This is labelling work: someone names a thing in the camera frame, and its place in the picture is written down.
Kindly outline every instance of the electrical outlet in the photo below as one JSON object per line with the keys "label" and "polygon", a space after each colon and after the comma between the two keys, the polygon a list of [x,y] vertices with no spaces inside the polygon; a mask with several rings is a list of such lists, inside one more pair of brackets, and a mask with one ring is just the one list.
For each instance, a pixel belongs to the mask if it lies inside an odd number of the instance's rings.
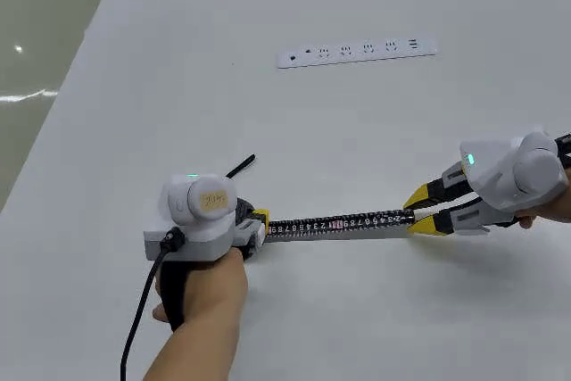
{"label": "electrical outlet", "polygon": [[277,56],[277,67],[289,69],[305,66],[322,66],[339,62],[368,62],[394,58],[435,55],[433,39],[411,37],[381,39],[382,42],[353,41],[351,43],[322,46],[305,46],[285,51]]}
{"label": "electrical outlet", "polygon": [[342,56],[349,56],[349,55],[352,55],[353,52],[352,52],[350,46],[344,45],[344,46],[341,46],[341,50],[339,51],[339,54]]}
{"label": "electrical outlet", "polygon": [[320,48],[318,50],[318,58],[328,58],[329,57],[329,48]]}
{"label": "electrical outlet", "polygon": [[387,53],[394,53],[399,48],[397,46],[396,40],[387,40],[385,42],[385,50]]}

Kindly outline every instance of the hand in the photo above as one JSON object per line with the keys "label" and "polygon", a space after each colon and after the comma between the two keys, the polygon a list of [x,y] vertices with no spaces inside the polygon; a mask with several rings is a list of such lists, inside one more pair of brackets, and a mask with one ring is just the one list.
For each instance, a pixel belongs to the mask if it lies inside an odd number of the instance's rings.
{"label": "hand", "polygon": [[567,191],[555,198],[550,203],[533,209],[522,210],[516,213],[519,225],[523,229],[529,229],[534,224],[534,220],[541,218],[555,220],[557,222],[571,222],[571,169],[566,170],[569,186]]}
{"label": "hand", "polygon": [[[160,294],[157,274],[154,288]],[[197,263],[196,268],[188,274],[186,281],[183,313],[189,320],[208,311],[222,311],[234,321],[240,319],[246,294],[248,280],[244,271],[242,253],[232,248],[215,262]],[[168,322],[162,304],[153,310],[153,317]]]}

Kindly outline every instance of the label sticker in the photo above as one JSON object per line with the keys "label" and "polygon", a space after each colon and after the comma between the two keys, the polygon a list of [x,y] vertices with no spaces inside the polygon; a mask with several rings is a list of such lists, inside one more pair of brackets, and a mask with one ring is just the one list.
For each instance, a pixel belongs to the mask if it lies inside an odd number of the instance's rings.
{"label": "label sticker", "polygon": [[228,194],[225,190],[205,192],[200,194],[200,208],[202,211],[209,212],[217,209],[226,209],[228,207]]}

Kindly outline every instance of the wrist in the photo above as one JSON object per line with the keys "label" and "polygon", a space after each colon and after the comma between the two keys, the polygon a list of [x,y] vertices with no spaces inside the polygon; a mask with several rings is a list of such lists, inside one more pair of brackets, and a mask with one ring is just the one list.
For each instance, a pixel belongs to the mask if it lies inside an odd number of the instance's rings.
{"label": "wrist", "polygon": [[195,302],[185,311],[185,322],[193,320],[212,320],[227,327],[240,325],[242,305],[228,300],[217,302]]}

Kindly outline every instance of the finger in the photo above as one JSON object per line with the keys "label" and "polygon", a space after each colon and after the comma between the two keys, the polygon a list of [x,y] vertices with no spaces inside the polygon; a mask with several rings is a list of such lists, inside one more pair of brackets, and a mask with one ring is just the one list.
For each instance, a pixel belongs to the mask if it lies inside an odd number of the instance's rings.
{"label": "finger", "polygon": [[526,216],[519,220],[519,225],[523,229],[529,229],[534,225],[534,218],[531,216]]}
{"label": "finger", "polygon": [[516,211],[516,216],[519,218],[534,218],[537,216],[537,209],[527,209]]}
{"label": "finger", "polygon": [[165,323],[167,323],[169,321],[169,318],[167,318],[167,313],[165,312],[162,304],[159,304],[156,307],[154,307],[153,319],[163,321]]}

